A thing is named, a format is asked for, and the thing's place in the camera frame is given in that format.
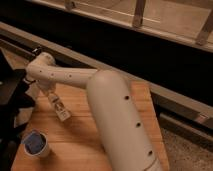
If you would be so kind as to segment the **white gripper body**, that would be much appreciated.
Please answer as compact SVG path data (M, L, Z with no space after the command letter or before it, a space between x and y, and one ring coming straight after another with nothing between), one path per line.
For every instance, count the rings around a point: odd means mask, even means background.
M56 84L52 82L38 80L36 84L45 96L48 96L50 93L53 93L56 89Z

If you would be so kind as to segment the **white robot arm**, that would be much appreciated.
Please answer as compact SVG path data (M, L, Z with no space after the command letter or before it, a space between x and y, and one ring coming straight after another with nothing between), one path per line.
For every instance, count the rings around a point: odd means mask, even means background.
M69 112L55 93L57 83L86 90L87 101L113 171L163 171L123 75L113 70L58 67L39 54L26 67L59 118Z

